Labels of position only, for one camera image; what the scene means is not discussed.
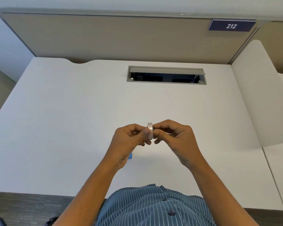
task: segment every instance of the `person's right arm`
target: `person's right arm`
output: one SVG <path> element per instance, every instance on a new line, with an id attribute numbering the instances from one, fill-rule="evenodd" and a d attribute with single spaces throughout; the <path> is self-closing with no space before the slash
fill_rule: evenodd
<path id="1" fill-rule="evenodd" d="M 153 127 L 153 134 L 157 137 L 154 143 L 165 141 L 191 171 L 218 226 L 258 226 L 208 165 L 190 126 L 166 120 Z"/>

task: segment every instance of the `shirt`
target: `shirt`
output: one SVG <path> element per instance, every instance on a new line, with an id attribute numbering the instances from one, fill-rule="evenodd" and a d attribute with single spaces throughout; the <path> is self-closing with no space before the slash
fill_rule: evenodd
<path id="1" fill-rule="evenodd" d="M 215 226 L 202 197 L 187 196 L 155 184 L 114 192 L 104 203 L 96 226 Z"/>

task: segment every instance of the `person's left arm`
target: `person's left arm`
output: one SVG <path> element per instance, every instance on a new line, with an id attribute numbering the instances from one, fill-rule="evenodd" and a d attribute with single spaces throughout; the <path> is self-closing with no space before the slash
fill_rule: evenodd
<path id="1" fill-rule="evenodd" d="M 116 172 L 137 145 L 150 145 L 150 129 L 138 124 L 118 128 L 101 163 L 53 226 L 92 225 Z"/>

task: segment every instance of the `roll of tape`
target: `roll of tape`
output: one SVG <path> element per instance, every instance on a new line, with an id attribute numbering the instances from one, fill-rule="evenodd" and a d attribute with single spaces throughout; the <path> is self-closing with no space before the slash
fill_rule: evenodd
<path id="1" fill-rule="evenodd" d="M 152 126 L 152 123 L 148 123 L 147 127 L 150 129 L 150 133 L 148 135 L 148 139 L 151 140 L 151 139 L 153 139 L 153 126 Z"/>

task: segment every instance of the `white tabletop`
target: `white tabletop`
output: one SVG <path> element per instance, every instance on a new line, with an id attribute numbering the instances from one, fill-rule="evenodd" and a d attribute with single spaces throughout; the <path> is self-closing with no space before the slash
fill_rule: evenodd
<path id="1" fill-rule="evenodd" d="M 129 65 L 203 68 L 207 85 L 126 82 Z M 243 207 L 283 209 L 230 65 L 34 58 L 0 110 L 0 191 L 74 196 L 116 128 L 172 119 Z M 138 146 L 114 177 L 201 195 L 165 143 Z"/>

